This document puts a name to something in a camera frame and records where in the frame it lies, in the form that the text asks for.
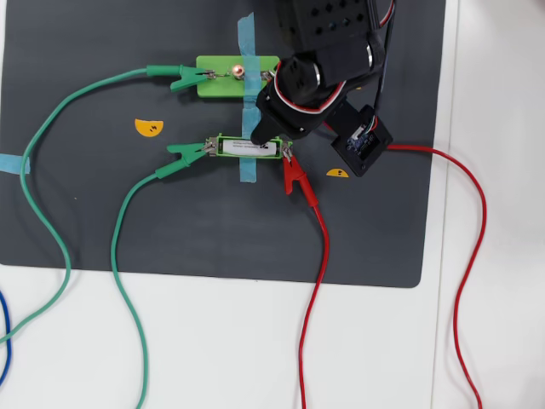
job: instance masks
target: red alligator clip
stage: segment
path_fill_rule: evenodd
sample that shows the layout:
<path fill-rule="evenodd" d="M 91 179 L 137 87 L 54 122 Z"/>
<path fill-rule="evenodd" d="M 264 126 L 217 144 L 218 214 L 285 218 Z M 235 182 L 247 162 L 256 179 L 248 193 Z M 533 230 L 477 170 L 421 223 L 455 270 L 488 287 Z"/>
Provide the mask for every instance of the red alligator clip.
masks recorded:
<path fill-rule="evenodd" d="M 307 174 L 301 169 L 299 162 L 295 156 L 290 155 L 289 157 L 283 158 L 284 161 L 284 185 L 286 188 L 286 194 L 290 195 L 293 192 L 293 182 L 298 181 L 301 185 L 301 189 L 307 198 L 308 205 L 310 207 L 318 206 L 318 199 L 314 194 L 313 188 L 308 182 Z"/>

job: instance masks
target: green alligator clip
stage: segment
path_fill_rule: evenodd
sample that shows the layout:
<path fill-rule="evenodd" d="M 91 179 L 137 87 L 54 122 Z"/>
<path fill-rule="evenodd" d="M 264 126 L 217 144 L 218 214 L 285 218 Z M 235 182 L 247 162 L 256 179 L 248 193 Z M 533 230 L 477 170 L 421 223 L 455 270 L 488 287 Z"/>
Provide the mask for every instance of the green alligator clip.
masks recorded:
<path fill-rule="evenodd" d="M 172 92 L 204 83 L 209 79 L 209 71 L 193 66 L 147 66 L 148 77 L 180 77 L 170 85 Z"/>
<path fill-rule="evenodd" d="M 160 169 L 155 170 L 155 175 L 159 179 L 163 179 L 172 175 L 178 170 L 188 168 L 193 162 L 206 156 L 208 152 L 205 150 L 206 144 L 192 143 L 189 145 L 168 145 L 167 150 L 170 153 L 179 153 L 181 158 L 171 164 L 167 164 Z"/>

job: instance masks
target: blue wire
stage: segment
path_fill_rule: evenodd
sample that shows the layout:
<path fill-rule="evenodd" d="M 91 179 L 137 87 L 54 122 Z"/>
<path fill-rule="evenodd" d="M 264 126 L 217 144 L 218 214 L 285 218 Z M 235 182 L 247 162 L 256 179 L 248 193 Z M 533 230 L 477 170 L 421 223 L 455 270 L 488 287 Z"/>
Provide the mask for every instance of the blue wire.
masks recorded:
<path fill-rule="evenodd" d="M 0 303 L 2 304 L 4 319 L 6 319 L 6 334 L 9 334 L 9 332 L 11 331 L 11 324 L 9 322 L 8 304 L 6 303 L 6 299 L 3 297 L 3 294 L 1 291 L 0 291 Z M 6 342 L 6 345 L 8 348 L 8 358 L 6 359 L 6 365 L 4 366 L 2 376 L 0 377 L 0 386 L 2 386 L 3 381 L 6 380 L 6 376 L 8 375 L 8 370 L 9 370 L 9 364 L 11 364 L 11 338 Z"/>

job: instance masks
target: alligator clip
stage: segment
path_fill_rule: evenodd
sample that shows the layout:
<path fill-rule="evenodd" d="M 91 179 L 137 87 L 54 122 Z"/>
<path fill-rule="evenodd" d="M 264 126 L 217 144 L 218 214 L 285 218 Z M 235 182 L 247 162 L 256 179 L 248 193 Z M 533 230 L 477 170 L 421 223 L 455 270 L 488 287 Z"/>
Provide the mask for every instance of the alligator clip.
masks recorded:
<path fill-rule="evenodd" d="M 283 152 L 284 157 L 282 158 L 282 161 L 284 162 L 284 186 L 286 189 L 286 194 L 290 195 L 293 192 L 293 182 L 298 181 L 301 185 L 301 190 L 307 199 L 308 205 L 310 207 L 318 206 L 318 199 L 316 199 L 313 188 L 308 182 L 307 174 L 299 165 L 299 162 L 293 155 L 291 148 L 286 147 L 283 149 Z"/>
<path fill-rule="evenodd" d="M 180 77 L 170 85 L 172 92 L 218 77 L 214 70 L 194 66 L 147 66 L 146 72 L 148 77 Z"/>
<path fill-rule="evenodd" d="M 159 179 L 172 175 L 178 170 L 189 167 L 193 162 L 208 154 L 207 145 L 204 143 L 192 143 L 189 145 L 168 145 L 167 150 L 170 153 L 178 153 L 181 158 L 171 164 L 167 164 L 155 171 Z"/>

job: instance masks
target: green wire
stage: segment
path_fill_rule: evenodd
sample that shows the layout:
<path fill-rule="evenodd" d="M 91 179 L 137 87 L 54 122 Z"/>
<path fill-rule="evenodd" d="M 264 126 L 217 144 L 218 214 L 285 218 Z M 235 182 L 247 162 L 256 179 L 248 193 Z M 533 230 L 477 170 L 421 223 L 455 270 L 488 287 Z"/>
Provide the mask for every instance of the green wire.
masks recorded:
<path fill-rule="evenodd" d="M 136 327 L 138 328 L 138 333 L 140 334 L 140 340 L 142 343 L 142 355 L 144 358 L 144 376 L 142 379 L 142 391 L 140 395 L 140 400 L 138 401 L 138 406 L 136 409 L 141 409 L 142 405 L 144 405 L 144 399 L 146 398 L 146 391 L 147 391 L 147 379 L 149 375 L 149 359 L 147 354 L 147 343 L 146 343 L 146 335 L 144 334 L 144 328 L 142 327 L 142 323 L 140 321 L 140 318 L 138 317 L 138 313 L 136 313 L 135 307 L 133 306 L 133 303 L 130 301 L 129 296 L 127 295 L 127 292 L 123 288 L 123 284 L 121 283 L 121 278 L 119 277 L 119 271 L 118 271 L 118 261 L 116 259 L 116 249 L 118 247 L 118 238 L 119 238 L 119 231 L 121 230 L 121 225 L 123 224 L 123 217 L 125 216 L 125 211 L 127 210 L 127 206 L 129 206 L 130 200 L 133 198 L 135 193 L 140 189 L 142 186 L 147 184 L 150 181 L 154 181 L 157 179 L 157 176 L 155 174 L 149 175 L 148 177 L 142 179 L 138 183 L 136 183 L 132 189 L 130 189 L 129 193 L 127 193 L 127 196 L 125 197 L 125 200 L 123 201 L 123 204 L 121 205 L 121 209 L 119 210 L 118 215 L 118 221 L 116 222 L 116 228 L 113 230 L 113 237 L 112 237 L 112 247 L 110 249 L 110 258 L 112 260 L 112 271 L 113 276 L 116 279 L 116 284 L 118 285 L 119 292 L 121 292 L 121 295 L 123 296 L 123 299 L 127 303 L 127 306 L 129 307 L 130 313 L 133 315 L 133 318 L 135 319 Z"/>
<path fill-rule="evenodd" d="M 119 81 L 123 81 L 128 78 L 132 78 L 138 75 L 146 74 L 146 69 L 142 68 L 139 70 L 134 70 L 130 72 L 126 72 L 124 74 L 117 75 L 115 77 L 103 79 L 101 81 L 98 81 L 94 84 L 88 85 L 85 88 L 80 89 L 79 91 L 74 92 L 73 94 L 66 97 L 56 108 L 55 110 L 49 115 L 49 117 L 45 120 L 43 125 L 40 127 L 40 129 L 36 132 L 36 134 L 32 137 L 31 141 L 29 142 L 28 146 L 25 149 L 25 153 L 23 154 L 22 164 L 20 167 L 20 185 L 23 188 L 23 193 L 25 194 L 26 200 L 28 201 L 28 204 L 32 207 L 32 210 L 34 210 L 34 213 L 36 213 L 36 216 L 38 219 L 40 219 L 40 222 L 43 223 L 43 225 L 49 230 L 51 235 L 54 237 L 55 241 L 60 247 L 60 250 L 62 251 L 62 255 L 65 258 L 65 264 L 66 264 L 66 275 L 64 278 L 64 281 L 62 282 L 62 285 L 60 286 L 60 289 L 54 294 L 53 298 L 51 298 L 43 307 L 41 307 L 36 312 L 30 314 L 26 318 L 24 318 L 11 332 L 6 334 L 4 337 L 0 338 L 0 343 L 5 343 L 7 340 L 9 340 L 13 335 L 15 335 L 17 332 L 21 330 L 26 324 L 28 324 L 30 321 L 37 318 L 39 315 L 43 314 L 45 311 L 47 311 L 62 295 L 63 291 L 65 290 L 66 286 L 68 285 L 68 282 L 70 281 L 70 274 L 72 271 L 72 263 L 70 260 L 70 254 L 68 253 L 68 249 L 66 248 L 65 242 L 62 240 L 60 235 L 57 233 L 55 228 L 51 225 L 47 217 L 42 213 L 40 208 L 37 206 L 36 202 L 34 201 L 34 198 L 30 194 L 28 190 L 28 186 L 26 185 L 26 177 L 25 177 L 25 167 L 26 162 L 29 159 L 29 157 L 32 154 L 32 150 L 36 146 L 38 140 L 43 136 L 43 133 L 45 130 L 53 123 L 53 121 L 57 118 L 59 113 L 72 101 L 76 100 L 82 95 L 85 95 L 95 89 L 98 89 L 100 87 L 104 87 L 106 85 L 114 84 Z M 141 400 L 138 404 L 138 408 L 140 409 L 143 402 L 144 397 L 146 396 L 146 384 L 147 384 L 147 348 L 146 348 L 146 339 L 144 338 L 144 332 L 141 327 L 140 320 L 138 319 L 138 315 L 135 312 L 134 307 L 132 306 L 132 303 L 129 300 L 129 297 L 127 296 L 127 293 L 125 292 L 121 281 L 118 277 L 118 271 L 117 266 L 114 270 L 114 275 L 116 278 L 116 282 L 118 284 L 118 288 L 123 295 L 123 298 L 125 299 L 125 302 L 129 306 L 129 309 L 135 318 L 136 325 L 138 326 L 139 333 L 141 335 L 141 341 L 142 341 L 142 347 L 144 349 L 144 385 L 142 387 L 142 394 L 141 394 Z"/>

